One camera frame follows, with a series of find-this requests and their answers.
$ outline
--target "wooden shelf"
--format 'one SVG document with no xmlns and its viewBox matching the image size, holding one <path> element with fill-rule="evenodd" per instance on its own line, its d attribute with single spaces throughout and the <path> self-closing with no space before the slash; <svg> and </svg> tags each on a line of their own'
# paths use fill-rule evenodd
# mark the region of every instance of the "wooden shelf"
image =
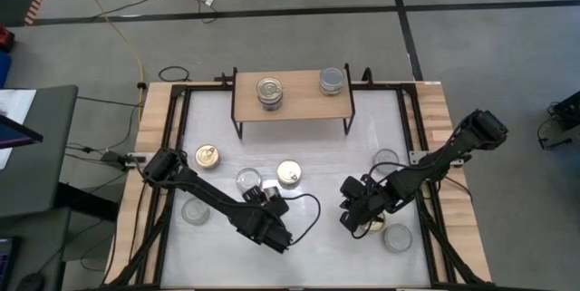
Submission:
<svg viewBox="0 0 580 291">
<path fill-rule="evenodd" d="M 343 90 L 326 96 L 319 90 L 320 71 L 237 73 L 235 75 L 234 119 L 237 122 L 308 119 L 347 119 L 353 117 L 353 105 L 347 75 Z M 256 84 L 263 78 L 282 83 L 282 106 L 266 111 L 257 99 Z"/>
</svg>

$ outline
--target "desk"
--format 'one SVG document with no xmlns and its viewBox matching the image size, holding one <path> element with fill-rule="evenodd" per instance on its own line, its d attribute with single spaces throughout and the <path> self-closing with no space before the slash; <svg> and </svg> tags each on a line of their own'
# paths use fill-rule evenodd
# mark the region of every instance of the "desk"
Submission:
<svg viewBox="0 0 580 291">
<path fill-rule="evenodd" d="M 436 150 L 441 147 L 453 131 L 450 121 L 450 115 L 445 102 L 443 89 L 438 82 L 406 82 L 415 83 L 419 98 L 421 116 L 427 136 L 427 142 L 430 150 Z M 217 85 L 219 82 L 191 82 L 193 85 Z M 155 82 L 149 87 L 143 116 L 140 122 L 139 133 L 135 145 L 135 151 L 155 152 L 159 149 L 167 110 L 169 104 L 170 90 L 172 83 Z M 177 113 L 180 112 L 180 102 L 176 107 Z M 416 127 L 411 103 L 407 102 L 407 113 L 410 120 L 411 134 L 416 141 L 415 148 L 419 149 L 418 132 Z M 169 145 L 175 143 L 179 116 L 174 116 L 173 129 Z M 461 169 L 452 169 L 449 176 L 458 182 L 466 185 L 465 176 Z M 111 271 L 107 276 L 106 282 L 111 282 L 127 265 L 131 253 L 139 247 L 142 241 L 143 230 L 145 229 L 148 208 L 150 205 L 151 188 L 145 187 L 143 200 L 138 208 L 143 182 L 139 173 L 132 171 L 127 178 L 125 191 L 118 216 L 118 230 L 116 238 L 116 250 L 111 262 Z M 485 259 L 479 230 L 475 219 L 473 208 L 469 201 L 469 196 L 464 191 L 454 188 L 445 182 L 442 183 L 440 190 L 440 202 L 445 220 L 445 226 L 448 238 L 451 244 L 456 248 L 464 261 L 472 268 L 479 277 L 484 280 L 490 280 L 488 264 Z M 163 206 L 163 201 L 159 202 L 159 211 Z M 135 235 L 135 246 L 131 249 L 133 240 L 133 230 L 137 225 Z M 435 259 L 439 272 L 440 281 L 445 281 L 445 267 L 443 265 L 442 254 L 437 242 L 433 239 L 435 249 Z M 158 242 L 150 250 L 149 261 L 145 274 L 145 283 L 153 280 L 153 270 L 155 267 L 155 258 L 158 253 Z"/>
<path fill-rule="evenodd" d="M 43 142 L 14 148 L 0 170 L 0 218 L 70 207 L 109 221 L 116 219 L 114 202 L 59 182 L 78 91 L 73 85 L 36 91 L 24 126 L 43 135 Z"/>
<path fill-rule="evenodd" d="M 8 291 L 16 289 L 18 282 L 35 273 L 64 245 L 71 211 L 55 209 L 20 218 L 0 220 L 0 238 L 20 237 L 14 269 L 10 274 Z M 60 251 L 43 268 L 44 289 L 60 290 L 63 280 L 63 252 Z"/>
</svg>

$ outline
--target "white board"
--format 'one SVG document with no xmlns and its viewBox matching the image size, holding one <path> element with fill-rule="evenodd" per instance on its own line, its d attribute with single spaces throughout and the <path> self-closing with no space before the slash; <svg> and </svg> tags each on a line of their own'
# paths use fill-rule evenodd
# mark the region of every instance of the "white board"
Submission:
<svg viewBox="0 0 580 291">
<path fill-rule="evenodd" d="M 312 193 L 322 204 L 322 215 L 306 237 L 281 255 L 238 234 L 216 210 L 205 225 L 191 226 L 181 216 L 181 208 L 192 196 L 178 191 L 161 285 L 428 286 L 414 203 L 386 217 L 387 225 L 402 223 L 412 233 L 412 247 L 402 254 L 387 250 L 383 231 L 356 240 L 339 221 L 344 179 L 349 175 L 359 179 L 368 172 L 377 150 L 394 150 L 401 163 L 408 164 L 396 93 L 355 91 L 353 96 L 356 116 L 348 136 L 342 120 L 275 121 L 245 123 L 239 140 L 230 120 L 231 92 L 193 92 L 183 150 L 191 154 L 188 164 L 201 178 L 242 201 L 235 183 L 240 170 L 255 168 L 268 184 L 277 184 L 278 163 L 296 160 L 302 167 L 300 185 L 280 189 L 282 196 Z M 214 170 L 203 170 L 193 160 L 203 144 L 216 146 L 221 155 Z M 309 198 L 289 201 L 289 206 L 282 220 L 298 238 L 315 218 L 317 207 Z"/>
</svg>

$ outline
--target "table leg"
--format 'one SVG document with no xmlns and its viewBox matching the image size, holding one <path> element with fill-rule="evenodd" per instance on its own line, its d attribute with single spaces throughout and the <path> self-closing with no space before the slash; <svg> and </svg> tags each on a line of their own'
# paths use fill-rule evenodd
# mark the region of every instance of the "table leg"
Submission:
<svg viewBox="0 0 580 291">
<path fill-rule="evenodd" d="M 70 185 L 59 182 L 54 199 L 56 208 L 68 207 L 87 215 L 111 222 L 117 220 L 119 205 L 113 201 L 94 196 Z"/>
</svg>

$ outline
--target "gray floor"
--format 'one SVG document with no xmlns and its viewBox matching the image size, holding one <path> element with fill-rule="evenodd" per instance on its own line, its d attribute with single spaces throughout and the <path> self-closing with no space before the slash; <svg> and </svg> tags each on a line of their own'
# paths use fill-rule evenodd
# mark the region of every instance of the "gray floor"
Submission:
<svg viewBox="0 0 580 291">
<path fill-rule="evenodd" d="M 106 8 L 136 0 L 102 0 Z M 544 0 L 404 0 L 407 5 Z M 316 6 L 392 5 L 393 0 L 216 0 L 218 11 Z M 155 0 L 122 14 L 193 12 L 192 0 Z M 41 18 L 94 15 L 92 0 L 44 0 Z M 580 152 L 542 151 L 537 125 L 550 102 L 580 87 L 580 8 L 453 11 L 409 14 L 426 80 L 443 81 L 452 119 L 476 108 L 492 110 L 510 129 L 493 153 L 476 154 L 466 172 L 484 248 L 495 282 L 555 290 L 577 289 L 580 267 Z M 148 81 L 167 65 L 183 65 L 196 81 L 233 66 L 242 71 L 298 70 L 350 63 L 354 76 L 370 66 L 377 78 L 411 80 L 395 13 L 305 15 L 119 24 L 136 45 Z M 136 102 L 137 66 L 107 24 L 65 24 L 14 29 L 19 44 L 8 85 L 79 85 L 80 94 Z M 131 109 L 79 101 L 70 141 L 106 146 L 127 132 Z M 119 147 L 131 150 L 134 132 Z M 116 171 L 67 160 L 62 180 L 91 189 Z M 122 180 L 106 189 L 118 199 Z M 75 218 L 80 230 L 90 218 Z M 112 233 L 67 250 L 69 259 Z M 89 262 L 102 267 L 107 241 Z M 98 273 L 67 267 L 64 289 L 95 285 Z"/>
</svg>

